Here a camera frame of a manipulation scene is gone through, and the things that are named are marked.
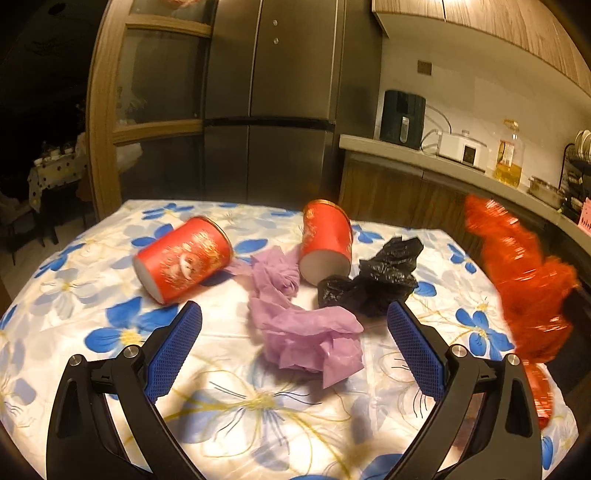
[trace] tablecloth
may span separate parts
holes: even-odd
[[[43,190],[54,189],[80,180],[88,168],[88,157],[64,155],[57,160],[34,166],[29,172],[29,203],[37,212],[41,210]]]
[[[44,475],[46,435],[68,358],[116,355],[167,325],[179,308],[162,307],[142,290],[132,256],[193,215],[227,233],[238,257],[301,241],[301,213],[234,203],[130,201],[51,257],[0,320],[0,415],[14,442]],[[425,249],[419,284],[407,304],[448,343],[500,358],[513,348],[497,293],[486,275],[444,232],[352,222],[352,275],[394,235],[418,236]],[[210,280],[191,292],[203,330],[171,393],[156,406],[197,467],[210,480],[379,479],[417,434],[433,399],[422,395],[383,319],[361,319],[365,369],[322,390],[319,375],[278,370],[261,355],[248,320],[247,285]],[[316,306],[302,285],[297,305]],[[574,417],[550,374],[555,409],[540,448],[546,476],[577,437]],[[146,467],[121,406],[108,398],[129,457]],[[477,406],[471,408],[470,419]],[[470,420],[446,459],[458,459]]]

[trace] white appliance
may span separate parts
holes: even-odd
[[[476,167],[479,170],[486,170],[488,147],[486,144],[470,138],[469,135],[468,130],[462,130],[461,135],[441,132],[436,155]]]

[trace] stainless steel refrigerator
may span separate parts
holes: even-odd
[[[381,30],[371,0],[219,0],[205,93],[209,200],[337,200],[340,134],[373,137]]]

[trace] electrical outlet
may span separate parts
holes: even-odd
[[[432,70],[433,70],[433,65],[431,64],[430,61],[419,60],[417,62],[417,73],[420,73],[422,75],[431,76]]]

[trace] countertop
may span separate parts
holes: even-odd
[[[402,164],[410,168],[434,172],[506,199],[556,225],[588,255],[591,255],[591,236],[583,232],[570,219],[526,192],[505,185],[473,168],[399,145],[351,135],[341,135],[339,147],[365,154],[363,157],[356,158],[357,161],[396,170],[400,170],[400,164]]]

